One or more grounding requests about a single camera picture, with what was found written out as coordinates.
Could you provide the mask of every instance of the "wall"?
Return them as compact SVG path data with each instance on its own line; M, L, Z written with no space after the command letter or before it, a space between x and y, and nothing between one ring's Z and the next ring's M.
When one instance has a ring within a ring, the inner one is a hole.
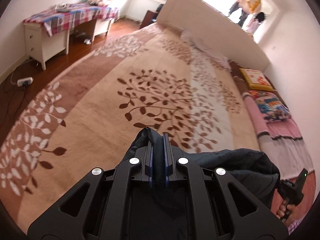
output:
M127 10L123 10L121 14L124 14L127 18L134 21L140 21L144 19L147 10L156 10L160 4L164 4L166 0L129 0L129 6Z
M11 0L0 18L0 77L26 54L22 21L57 3L80 0Z
M297 122L314 162L320 190L320 26L305 0L274 0L281 18L260 43L272 80Z

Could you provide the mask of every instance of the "checkered tablecloth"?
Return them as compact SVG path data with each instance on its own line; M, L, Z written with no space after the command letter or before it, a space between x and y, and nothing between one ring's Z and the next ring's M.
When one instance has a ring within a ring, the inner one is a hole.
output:
M54 9L34 14L25 19L24 23L41 24L49 37L93 19L112 20L119 18L119 8L91 6L86 3L69 5L70 11L56 12Z

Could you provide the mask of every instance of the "silver screw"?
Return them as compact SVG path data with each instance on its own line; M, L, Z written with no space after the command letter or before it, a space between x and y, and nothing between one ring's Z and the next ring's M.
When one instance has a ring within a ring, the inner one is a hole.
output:
M180 164L187 164L188 163L188 159L187 158L180 158L180 159L178 159L178 162Z
M216 173L219 175L224 175L224 174L226 174L226 170L223 168L217 168Z
M131 164L138 164L139 163L139 159L138 158L131 158L130 160L129 160L129 162L131 163Z
M99 175L99 174L101 174L102 169L94 168L91 172L92 172L93 175Z

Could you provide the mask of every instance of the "beige headboard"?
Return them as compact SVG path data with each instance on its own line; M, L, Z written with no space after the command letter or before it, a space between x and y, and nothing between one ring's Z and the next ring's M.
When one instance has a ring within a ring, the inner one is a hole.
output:
M202 0L167 0L157 22L177 29L188 29L213 49L244 67L264 71L269 59L237 24Z

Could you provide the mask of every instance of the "beige blanket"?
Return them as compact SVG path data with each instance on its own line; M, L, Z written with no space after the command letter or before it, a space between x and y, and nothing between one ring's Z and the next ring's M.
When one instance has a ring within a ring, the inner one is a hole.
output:
M26 232L92 168L114 168L146 126L190 153L259 149L228 70L151 25L74 64L29 104L1 147L1 200Z

